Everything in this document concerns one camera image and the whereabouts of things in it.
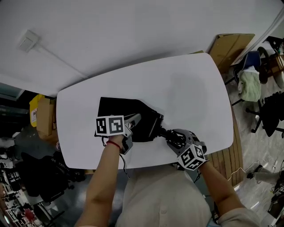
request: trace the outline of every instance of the human arm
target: human arm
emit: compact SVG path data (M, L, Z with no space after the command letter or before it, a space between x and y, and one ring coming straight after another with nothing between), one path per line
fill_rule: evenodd
M205 162L200 168L210 195L216 203L220 216L236 208L244 208L234 188L209 163Z
M123 135L110 137L109 140L122 147ZM116 188L119 152L119 148L111 143L103 150L99 165L90 180L85 207L76 227L108 225Z

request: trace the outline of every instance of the green towel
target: green towel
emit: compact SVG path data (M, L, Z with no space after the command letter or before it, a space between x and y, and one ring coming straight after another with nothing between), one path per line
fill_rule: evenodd
M238 90L240 98L245 101L257 102L261 94L258 72L256 70L241 71L239 80Z

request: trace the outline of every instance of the wooden pallet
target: wooden pallet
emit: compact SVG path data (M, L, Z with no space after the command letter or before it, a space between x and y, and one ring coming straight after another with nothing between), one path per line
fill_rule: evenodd
M229 182L232 186L235 186L244 179L244 172L239 169L232 175L232 173L239 167L243 168L241 138L233 109L232 115L234 126L233 144L229 148L207 155L207 158L213 164L215 169L218 170L226 179L229 179L232 176Z

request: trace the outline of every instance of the tiled floor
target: tiled floor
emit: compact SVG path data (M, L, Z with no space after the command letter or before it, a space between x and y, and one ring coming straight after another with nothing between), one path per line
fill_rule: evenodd
M226 81L228 75L223 75L223 78ZM263 98L280 91L273 77L268 79L267 84L261 86L261 96ZM237 84L235 81L232 81L226 87L231 102L234 103L239 99ZM257 103L253 102L241 102L233 107L241 134L244 170L247 170L252 163L259 161L258 163L254 163L246 172L248 173L254 170L259 163L265 165L267 162L268 165L266 168L272 171L272 166L277 160L278 164L275 170L275 172L277 172L280 170L281 162L284 159L284 139L282 139L280 132L275 132L271 137L268 137L265 130L262 128L262 124L256 133L251 133L251 129L256 127L258 119L256 119L255 115L245 111L247 107L250 110L259 110ZM284 128L284 121L280 121L278 127ZM242 203L247 208L252 208L260 219L262 219L269 208L270 200L273 196L270 191L273 186L274 185L265 182L258 184L254 179L244 179L237 193Z

